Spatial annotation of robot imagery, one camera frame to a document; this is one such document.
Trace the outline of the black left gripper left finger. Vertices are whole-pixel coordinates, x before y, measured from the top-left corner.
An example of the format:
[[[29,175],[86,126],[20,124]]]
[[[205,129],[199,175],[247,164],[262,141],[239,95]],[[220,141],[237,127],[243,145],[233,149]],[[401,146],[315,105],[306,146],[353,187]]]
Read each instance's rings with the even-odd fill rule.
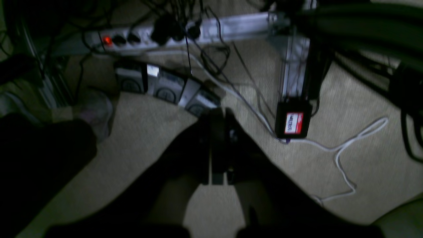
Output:
[[[96,213],[48,229],[48,238],[189,238],[187,205],[208,177],[210,116],[182,131],[160,158]]]

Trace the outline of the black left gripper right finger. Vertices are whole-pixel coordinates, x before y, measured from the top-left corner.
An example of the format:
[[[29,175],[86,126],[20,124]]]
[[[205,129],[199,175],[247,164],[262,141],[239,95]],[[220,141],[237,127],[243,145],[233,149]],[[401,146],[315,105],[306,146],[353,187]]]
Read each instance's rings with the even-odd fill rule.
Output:
[[[359,225],[322,208],[281,171],[229,109],[215,110],[216,169],[229,173],[245,228],[238,238],[382,238],[378,226]]]

